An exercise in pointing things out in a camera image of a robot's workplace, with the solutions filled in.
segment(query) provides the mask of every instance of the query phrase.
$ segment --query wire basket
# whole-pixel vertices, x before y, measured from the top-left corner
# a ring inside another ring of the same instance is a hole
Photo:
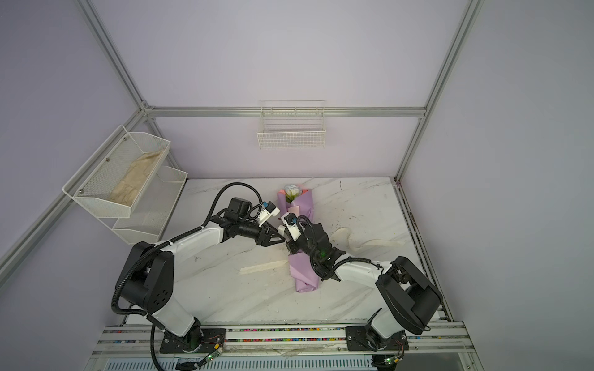
[[[311,107],[312,102],[323,101],[265,101],[294,103],[294,107],[262,107],[258,143],[260,148],[324,147],[326,125],[324,107]]]
[[[130,245],[159,240],[188,176],[186,172],[165,165],[156,173],[132,216],[118,219],[111,228]]]
[[[169,153],[170,142],[144,132],[127,132],[83,182],[72,199],[96,218],[130,218]],[[130,206],[109,200],[130,164],[144,153],[163,151]]]

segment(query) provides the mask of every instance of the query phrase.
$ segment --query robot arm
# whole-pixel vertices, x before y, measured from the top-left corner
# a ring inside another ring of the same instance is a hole
[[[271,202],[264,202],[257,218],[250,219],[252,204],[233,198],[229,206],[210,218],[205,227],[186,232],[159,243],[164,245],[150,259],[136,267],[125,282],[121,296],[142,308],[146,317],[155,326],[170,333],[183,351],[191,353],[201,343],[200,321],[188,313],[173,296],[174,261],[181,262],[211,246],[237,235],[253,238],[256,245],[270,246],[282,243],[285,238],[278,234],[267,219],[280,212]],[[132,247],[119,281],[154,245],[139,242]]]
[[[267,222],[279,213],[271,202],[262,202],[262,209],[254,218],[249,215],[255,208],[249,201],[240,198],[233,198],[227,208],[210,217],[215,203],[203,227],[157,246],[146,242],[134,245],[112,297],[112,310],[115,313],[146,316],[155,326],[164,329],[166,336],[176,341],[178,348],[184,352],[196,351],[204,336],[200,321],[173,296],[174,260],[183,261],[238,235],[253,238],[256,245],[261,246],[286,240],[290,252],[302,250],[309,255],[312,269],[322,280],[355,281],[376,287],[386,306],[378,309],[365,326],[366,347],[370,350],[384,348],[394,334],[404,329],[420,335],[441,304],[442,296],[437,288],[410,260],[402,256],[391,262],[351,256],[331,245],[321,224],[313,224],[302,215],[283,215],[281,219],[285,230],[279,228],[277,231]],[[402,284],[410,286],[403,289]],[[141,310],[119,308],[120,296]]]
[[[307,253],[322,280],[354,281],[379,290],[386,307],[379,309],[365,327],[370,349],[383,348],[393,334],[404,329],[416,335],[423,333],[443,297],[410,260],[403,256],[391,262],[357,258],[333,247],[321,224],[292,213],[281,219],[285,231],[279,231],[286,232],[289,250]],[[402,284],[410,286],[403,289]]]

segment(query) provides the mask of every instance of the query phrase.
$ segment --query marble tabletop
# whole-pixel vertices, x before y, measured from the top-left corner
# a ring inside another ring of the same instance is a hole
[[[333,235],[335,246],[379,261],[401,255],[421,267],[387,177],[191,179],[163,239],[200,225],[219,189],[230,182],[248,183],[258,189],[264,201],[275,203],[277,191],[287,184],[311,189],[313,222],[322,223],[329,236],[341,227],[348,228]],[[221,196],[215,212],[236,196],[257,202],[251,190],[234,186]],[[283,263],[287,256],[284,243],[262,247],[239,236],[229,239],[183,262],[176,261],[174,295],[205,325],[361,323],[385,306],[376,289],[348,281],[328,280],[316,291],[297,293],[288,263]],[[275,267],[255,272],[245,269],[266,267],[262,265],[267,263]],[[144,324],[146,320],[130,316],[127,323]]]

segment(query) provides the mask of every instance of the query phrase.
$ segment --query pink wrapping paper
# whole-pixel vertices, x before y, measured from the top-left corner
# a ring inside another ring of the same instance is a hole
[[[289,269],[298,293],[308,293],[318,288],[320,278],[311,268],[309,256],[305,252],[289,255]]]
[[[277,199],[280,215],[284,215],[287,209],[291,209],[291,211],[299,210],[295,215],[305,215],[309,220],[313,220],[314,198],[311,190],[297,196],[291,203],[287,202],[285,194],[282,192],[277,194]],[[311,268],[309,256],[305,252],[289,255],[289,268],[291,277],[295,279],[295,290],[298,293],[307,293],[318,288],[320,278]]]
[[[277,204],[277,206],[280,210],[279,215],[284,215],[287,212],[287,209],[289,207],[298,206],[299,213],[300,213],[299,215],[305,215],[306,217],[309,218],[309,220],[313,220],[314,219],[314,198],[311,194],[312,194],[311,190],[308,190],[301,196],[297,196],[293,200],[293,202],[288,203],[285,198],[284,193],[282,193],[282,192],[277,193],[276,197],[279,202]]]

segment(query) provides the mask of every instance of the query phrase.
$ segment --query mounting plate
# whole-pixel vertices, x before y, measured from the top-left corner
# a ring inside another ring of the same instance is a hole
[[[348,326],[345,328],[346,330],[346,348],[350,351],[358,351],[358,350],[370,350],[366,344],[367,339],[365,338],[366,329],[365,326]],[[404,330],[395,333],[392,335],[390,339],[390,343],[383,348],[381,351],[384,350],[399,350],[400,344],[396,341],[400,341],[402,346],[404,346],[405,350],[408,350],[408,339],[406,338],[406,333]]]
[[[221,345],[225,344],[225,333],[227,332],[224,328],[203,328],[202,333],[204,334],[204,341],[207,343],[212,344],[205,344],[202,343],[198,350],[194,353],[188,354],[195,354],[195,353],[205,353],[208,354],[214,350],[214,346],[217,343]],[[167,332],[165,333],[165,337],[163,338],[163,342],[161,343],[161,348],[159,349],[161,354],[181,354],[184,353],[182,350],[182,343],[177,340],[175,337],[169,335]]]

